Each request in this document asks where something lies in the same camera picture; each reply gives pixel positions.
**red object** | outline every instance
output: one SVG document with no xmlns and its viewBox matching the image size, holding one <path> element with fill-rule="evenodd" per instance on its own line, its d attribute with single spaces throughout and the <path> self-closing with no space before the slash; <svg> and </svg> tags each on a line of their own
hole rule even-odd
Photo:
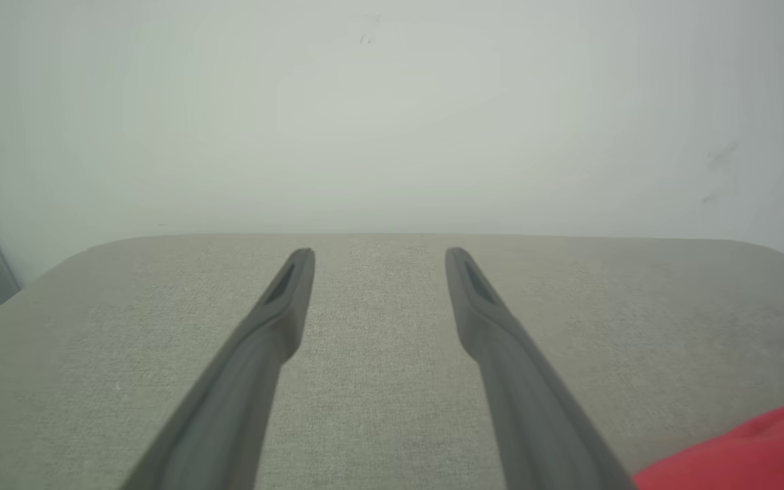
<svg viewBox="0 0 784 490">
<path fill-rule="evenodd" d="M 784 407 L 649 466 L 640 490 L 784 490 Z"/>
</svg>

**wall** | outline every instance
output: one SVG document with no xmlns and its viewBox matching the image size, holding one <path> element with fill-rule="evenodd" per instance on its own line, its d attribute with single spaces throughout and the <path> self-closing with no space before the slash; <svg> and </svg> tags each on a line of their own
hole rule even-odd
<svg viewBox="0 0 784 490">
<path fill-rule="evenodd" d="M 784 252 L 784 1 L 0 0 L 23 282 L 155 233 Z"/>
</svg>

